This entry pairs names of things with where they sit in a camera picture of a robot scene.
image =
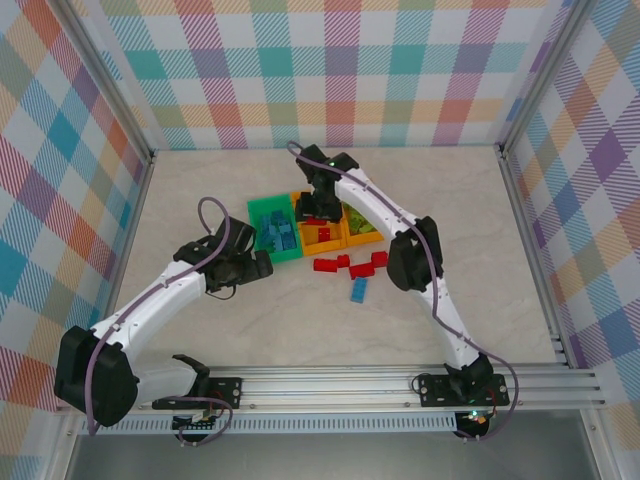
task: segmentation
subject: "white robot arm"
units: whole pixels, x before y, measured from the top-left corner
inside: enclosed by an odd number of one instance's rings
[[[301,197],[296,206],[297,220],[314,216],[339,221],[342,215],[341,202],[354,207],[390,241],[387,272],[392,282],[398,288],[409,291],[422,305],[428,318],[432,318],[433,288],[437,282],[440,321],[450,330],[469,339],[469,333],[447,291],[435,222],[429,217],[419,219],[405,212],[384,194],[373,195],[371,189],[367,188],[373,186],[371,180],[348,155],[340,154],[329,159],[315,145],[304,149],[302,153],[314,161],[337,165],[341,171],[348,171],[349,175],[327,173],[298,161],[307,180],[314,186],[314,192]],[[401,221],[398,212],[401,217],[415,223],[427,237],[430,247],[433,247],[438,262],[436,278],[431,278],[424,259],[424,249],[416,245],[415,238],[411,237],[411,228]],[[231,218],[230,231],[231,235],[218,257],[179,281],[167,283],[167,279],[192,268],[219,246],[220,229],[215,236],[209,235],[183,246],[156,282],[136,299],[158,284],[164,284],[165,288],[157,290],[138,305],[108,337],[98,354],[94,371],[90,372],[93,379],[91,400],[94,416],[101,425],[113,425],[132,407],[149,401],[187,395],[207,396],[208,369],[193,359],[176,355],[166,365],[135,371],[133,365],[151,337],[187,304],[206,292],[218,291],[223,286],[235,288],[236,285],[273,273],[265,251],[256,251],[254,259],[251,256],[253,243],[247,248],[249,241],[255,239],[255,229]],[[99,340],[136,299],[97,323],[91,330],[73,327],[63,336],[54,387],[59,398],[86,411],[84,386],[89,358]],[[486,356],[471,348],[458,335],[445,330],[435,320],[433,328],[440,336],[451,387],[460,401],[465,402],[486,385],[493,374],[491,364]]]

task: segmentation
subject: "cable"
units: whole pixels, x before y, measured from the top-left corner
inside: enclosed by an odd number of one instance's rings
[[[102,351],[102,348],[107,343],[107,340],[109,340],[109,337],[116,330],[119,330],[119,326],[124,323],[127,317],[131,315],[131,313],[136,308],[138,308],[146,300],[148,300],[153,294],[155,294],[156,292],[158,292],[163,288],[168,288],[169,285],[171,285],[172,283],[177,282],[181,278],[184,278],[187,275],[197,271],[198,269],[202,268],[204,265],[209,263],[211,260],[213,260],[216,256],[218,256],[218,254],[222,251],[222,249],[226,245],[227,240],[229,239],[229,232],[231,231],[231,219],[229,217],[229,212],[227,212],[227,209],[224,207],[222,202],[220,202],[220,200],[214,197],[203,197],[198,202],[198,217],[200,217],[200,221],[202,222],[202,225],[205,227],[205,230],[211,233],[211,229],[208,227],[208,225],[204,221],[204,217],[202,216],[202,205],[205,202],[213,202],[216,205],[218,205],[218,207],[222,211],[222,214],[224,215],[225,229],[224,229],[224,234],[222,236],[222,240],[220,241],[220,244],[218,245],[218,247],[213,251],[213,253],[211,253],[211,255],[209,255],[207,258],[205,258],[201,262],[197,263],[191,268],[188,268],[184,272],[174,275],[173,277],[166,280],[165,283],[158,283],[157,285],[154,285],[145,293],[140,295],[140,297],[135,301],[133,301],[131,305],[129,305],[129,307],[122,313],[122,315],[120,315],[118,319],[115,322],[113,322],[113,324],[111,324],[111,326],[104,333],[104,335],[96,345],[96,348],[94,348],[93,353],[91,354],[91,358],[89,359],[89,364],[87,365],[87,374],[84,379],[84,399],[85,399],[84,403],[85,403],[85,410],[87,413],[87,426],[89,430],[89,435],[91,436],[95,435],[96,432],[98,431],[98,428],[100,427],[100,425],[97,422],[95,422],[93,417],[93,397],[92,397],[92,390],[91,390],[92,382],[93,382],[93,370],[95,369],[96,362],[98,360],[98,355],[100,355],[100,352]]]
[[[220,436],[231,426],[231,420],[233,420],[233,408],[224,400],[220,400],[218,398],[209,398],[209,397],[167,397],[167,400],[174,400],[176,402],[208,402],[215,403],[216,405],[220,405],[224,409],[229,411],[229,418],[222,426],[220,430],[215,433],[210,433],[204,439],[199,442],[187,442],[182,436],[182,432],[187,428],[180,427],[178,429],[178,438],[182,442],[182,446],[187,445],[188,447],[199,447],[201,445],[206,445],[207,443],[213,442],[214,440],[220,438]]]
[[[209,293],[209,292],[205,292],[207,295],[209,295],[210,297],[213,298],[217,298],[218,300],[231,300],[235,294],[236,294],[236,286],[233,286],[233,292],[231,292],[231,295],[229,295],[228,297],[218,297],[217,295],[214,295],[213,293]]]
[[[391,211],[399,220],[402,220],[402,222],[405,225],[407,225],[416,234],[416,236],[418,237],[418,240],[420,241],[420,244],[422,245],[422,248],[425,251],[425,254],[427,255],[427,262],[429,263],[429,272],[431,273],[431,278],[433,279],[433,282],[432,282],[433,283],[433,301],[432,301],[432,307],[431,307],[431,315],[433,316],[434,320],[438,323],[438,325],[444,328],[447,332],[451,333],[452,335],[455,335],[458,339],[462,340],[464,343],[469,345],[474,350],[477,350],[478,352],[504,365],[507,368],[507,370],[509,370],[509,373],[513,377],[513,384],[514,384],[513,400],[511,401],[511,405],[509,406],[509,410],[507,411],[505,419],[493,432],[490,432],[484,437],[482,437],[482,440],[483,441],[489,440],[490,438],[495,437],[511,421],[511,416],[513,415],[513,411],[515,410],[516,405],[518,403],[518,396],[520,394],[520,383],[518,381],[518,375],[516,374],[515,369],[509,362],[507,362],[506,360],[502,359],[497,355],[494,355],[491,352],[488,352],[487,350],[485,350],[484,348],[476,344],[470,338],[465,337],[462,333],[451,328],[449,325],[443,322],[442,319],[438,316],[438,282],[437,282],[438,276],[436,274],[436,267],[433,260],[433,254],[431,253],[431,249],[429,248],[427,239],[424,237],[422,232],[413,223],[411,223],[408,219],[406,219],[402,215],[402,213],[385,198],[384,195],[378,192],[371,185],[367,184],[366,182],[363,182],[362,180],[360,180],[357,177],[354,177],[353,175],[350,175],[348,172],[343,172],[342,170],[332,167],[330,165],[325,165],[324,163],[310,160],[300,155],[298,152],[294,151],[294,148],[299,148],[300,151],[304,149],[304,147],[297,142],[290,141],[287,143],[287,150],[289,151],[289,153],[291,153],[294,157],[296,157],[301,162],[306,163],[307,165],[311,165],[312,167],[337,173],[338,175],[348,178],[352,182],[355,182],[356,184],[360,185],[365,190],[368,190],[369,192],[371,192],[371,194],[374,197],[376,197],[385,207],[389,209],[389,211]]]

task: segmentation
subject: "orange tray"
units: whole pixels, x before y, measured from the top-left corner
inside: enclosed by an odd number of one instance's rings
[[[296,209],[296,202],[300,198],[301,192],[291,193],[291,203],[293,210]],[[334,252],[336,250],[344,250],[347,248],[347,234],[349,227],[347,219],[342,211],[342,219],[340,223],[327,222],[326,225],[305,225],[304,222],[298,222],[298,232],[300,233],[300,244],[302,253],[305,257],[318,255],[320,253]],[[328,228],[331,232],[330,240],[327,242],[318,242],[318,231],[321,228]]]

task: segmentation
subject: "plaid fabric backdrop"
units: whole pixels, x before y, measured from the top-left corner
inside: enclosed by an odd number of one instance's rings
[[[561,3],[74,0],[171,149],[493,144]]]
[[[514,169],[571,343],[640,471],[640,1],[601,0]]]
[[[101,318],[143,162],[44,0],[0,2],[0,478],[34,478],[61,334]]]

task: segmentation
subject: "metal corner post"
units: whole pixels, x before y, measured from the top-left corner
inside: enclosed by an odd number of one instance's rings
[[[571,12],[560,31],[558,38],[553,43],[549,55],[545,60],[538,76],[535,79],[531,91],[525,98],[520,111],[516,115],[511,129],[507,133],[503,144],[503,152],[507,159],[509,153],[513,150],[518,140],[531,122],[536,109],[544,98],[547,89],[552,84],[558,71],[562,67],[564,60],[567,58],[573,43],[580,34],[582,27],[588,20],[591,12],[598,4],[599,0],[575,0]]]
[[[153,156],[153,148],[145,139],[131,109],[118,89],[107,65],[104,63],[102,55],[93,44],[75,9],[69,4],[68,0],[48,0],[47,4],[78,51],[82,63],[91,74],[107,104],[113,110],[136,152],[140,158],[144,158],[147,163],[150,163]]]

